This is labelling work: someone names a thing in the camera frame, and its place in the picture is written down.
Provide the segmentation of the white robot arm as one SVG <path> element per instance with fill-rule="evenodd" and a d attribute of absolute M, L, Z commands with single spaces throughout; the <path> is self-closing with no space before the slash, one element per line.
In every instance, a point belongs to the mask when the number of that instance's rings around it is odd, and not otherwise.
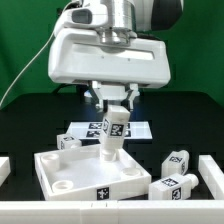
<path fill-rule="evenodd" d="M 89 87 L 101 109 L 109 102 L 133 107 L 141 88 L 170 81 L 165 43 L 149 31 L 171 28 L 184 0 L 73 0 L 57 20 L 48 75 Z"/>

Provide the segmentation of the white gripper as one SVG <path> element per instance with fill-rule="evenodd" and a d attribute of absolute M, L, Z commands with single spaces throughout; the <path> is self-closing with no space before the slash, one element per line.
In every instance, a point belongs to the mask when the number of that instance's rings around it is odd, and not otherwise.
<path fill-rule="evenodd" d="M 162 41 L 132 39 L 129 46 L 106 45 L 94 30 L 63 28 L 51 45 L 48 75 L 55 83 L 88 84 L 96 107 L 106 112 L 102 83 L 129 84 L 128 109 L 140 95 L 139 86 L 161 88 L 171 78 Z"/>

